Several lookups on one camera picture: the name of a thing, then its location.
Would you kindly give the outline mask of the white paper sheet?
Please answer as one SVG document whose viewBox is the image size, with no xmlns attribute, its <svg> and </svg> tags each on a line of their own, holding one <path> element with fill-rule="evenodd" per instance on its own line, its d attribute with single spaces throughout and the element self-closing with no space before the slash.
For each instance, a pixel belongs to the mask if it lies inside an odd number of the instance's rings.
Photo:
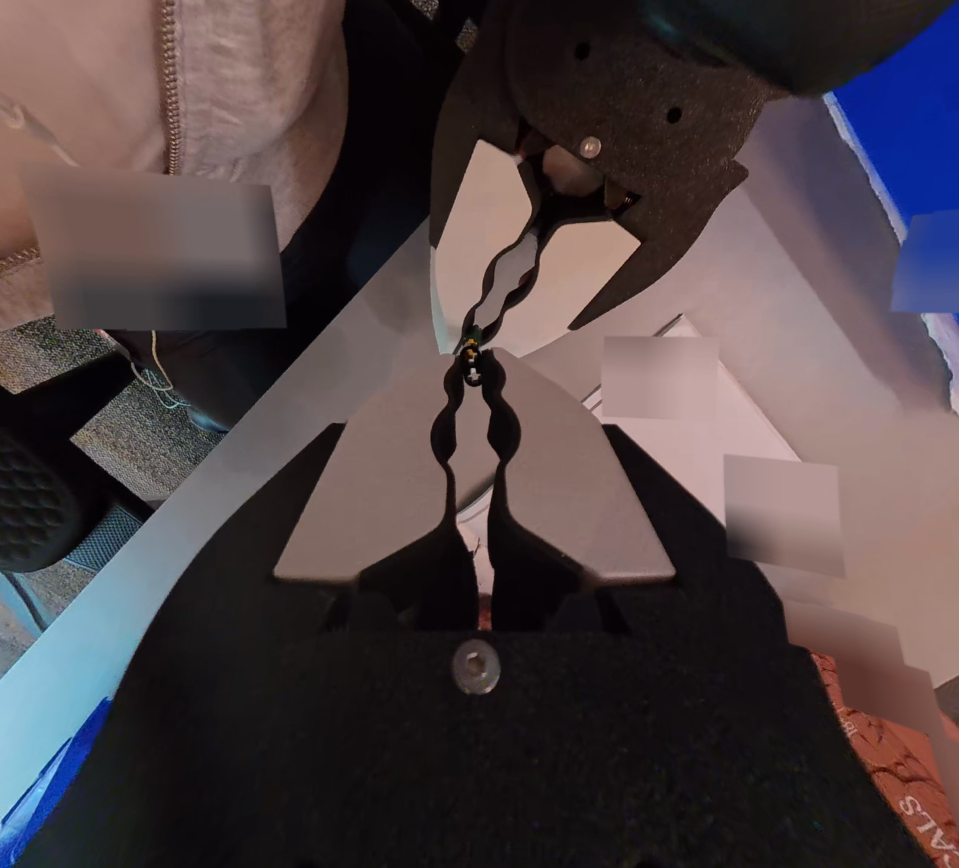
<svg viewBox="0 0 959 868">
<path fill-rule="evenodd" d="M 604 335 L 569 333 L 523 360 L 585 403 L 602 422 Z M 612 419 L 725 526 L 727 454 L 799 461 L 799 456 L 723 364 L 718 365 L 712 420 Z"/>
</svg>

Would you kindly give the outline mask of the blue board with white edge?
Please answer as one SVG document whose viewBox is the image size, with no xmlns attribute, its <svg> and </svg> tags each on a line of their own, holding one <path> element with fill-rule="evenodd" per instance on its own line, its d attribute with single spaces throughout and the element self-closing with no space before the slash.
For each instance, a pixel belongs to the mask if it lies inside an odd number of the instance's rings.
<svg viewBox="0 0 959 868">
<path fill-rule="evenodd" d="M 824 97 L 893 227 L 892 312 L 922 321 L 958 392 L 958 5 Z"/>
</svg>

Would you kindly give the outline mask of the grey desk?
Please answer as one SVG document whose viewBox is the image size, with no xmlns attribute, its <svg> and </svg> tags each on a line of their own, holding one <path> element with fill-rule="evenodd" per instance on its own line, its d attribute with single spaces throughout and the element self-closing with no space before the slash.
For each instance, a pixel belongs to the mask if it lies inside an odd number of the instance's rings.
<svg viewBox="0 0 959 868">
<path fill-rule="evenodd" d="M 957 415 L 915 316 L 889 312 L 900 250 L 826 103 L 773 103 L 739 155 L 746 181 L 663 279 L 526 358 L 578 398 L 606 336 L 684 315 L 804 461 L 841 485 L 846 572 L 776 586 L 892 624 L 905 663 L 957 676 Z M 115 692 L 203 545 L 328 424 L 435 354 L 419 229 L 2 677 L 2 814 Z"/>
</svg>

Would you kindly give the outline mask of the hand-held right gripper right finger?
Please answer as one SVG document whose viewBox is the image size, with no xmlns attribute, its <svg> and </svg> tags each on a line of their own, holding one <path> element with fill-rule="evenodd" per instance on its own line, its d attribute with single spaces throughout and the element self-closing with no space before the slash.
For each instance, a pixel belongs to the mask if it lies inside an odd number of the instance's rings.
<svg viewBox="0 0 959 868">
<path fill-rule="evenodd" d="M 601 422 L 504 349 L 483 353 L 494 630 L 543 630 L 567 598 L 668 583 L 676 570 Z"/>
</svg>

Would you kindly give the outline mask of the orange patterned box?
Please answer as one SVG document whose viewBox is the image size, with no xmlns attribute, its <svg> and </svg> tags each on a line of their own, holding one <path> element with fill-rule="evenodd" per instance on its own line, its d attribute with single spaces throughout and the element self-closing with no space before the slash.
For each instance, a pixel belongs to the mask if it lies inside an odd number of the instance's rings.
<svg viewBox="0 0 959 868">
<path fill-rule="evenodd" d="M 812 653 L 848 741 L 937 867 L 958 865 L 958 830 L 926 734 L 846 706 L 832 658 Z"/>
</svg>

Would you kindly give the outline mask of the small black yellow part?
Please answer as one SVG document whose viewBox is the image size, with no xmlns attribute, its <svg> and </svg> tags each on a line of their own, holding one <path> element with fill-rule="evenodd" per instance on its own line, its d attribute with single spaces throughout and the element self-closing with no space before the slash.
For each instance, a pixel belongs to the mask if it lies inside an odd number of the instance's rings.
<svg viewBox="0 0 959 868">
<path fill-rule="evenodd" d="M 469 327 L 462 335 L 455 352 L 460 375 L 467 387 L 482 385 L 483 330 L 477 325 Z"/>
</svg>

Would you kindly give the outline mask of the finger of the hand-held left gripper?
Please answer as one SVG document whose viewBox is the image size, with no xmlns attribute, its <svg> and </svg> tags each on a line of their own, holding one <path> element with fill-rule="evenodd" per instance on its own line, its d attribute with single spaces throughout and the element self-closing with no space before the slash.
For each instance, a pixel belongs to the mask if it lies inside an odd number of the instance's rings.
<svg viewBox="0 0 959 868">
<path fill-rule="evenodd" d="M 497 264 L 495 285 L 478 311 L 487 329 L 499 322 L 486 344 L 523 357 L 569 331 L 582 310 L 641 247 L 613 221 L 558 227 L 543 249 L 536 239 Z"/>
<path fill-rule="evenodd" d="M 467 315 L 492 289 L 484 283 L 488 270 L 520 241 L 532 212 L 518 158 L 478 140 L 431 249 L 431 311 L 439 352 L 456 348 Z"/>
</svg>

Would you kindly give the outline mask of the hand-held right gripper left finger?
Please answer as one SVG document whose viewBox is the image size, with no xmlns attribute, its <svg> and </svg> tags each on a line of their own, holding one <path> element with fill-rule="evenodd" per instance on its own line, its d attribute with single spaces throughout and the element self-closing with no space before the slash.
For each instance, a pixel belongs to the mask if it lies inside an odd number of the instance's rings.
<svg viewBox="0 0 959 868">
<path fill-rule="evenodd" d="M 347 421 L 273 574 L 379 593 L 422 629 L 473 629 L 479 590 L 456 524 L 459 364 L 437 355 L 396 377 Z"/>
</svg>

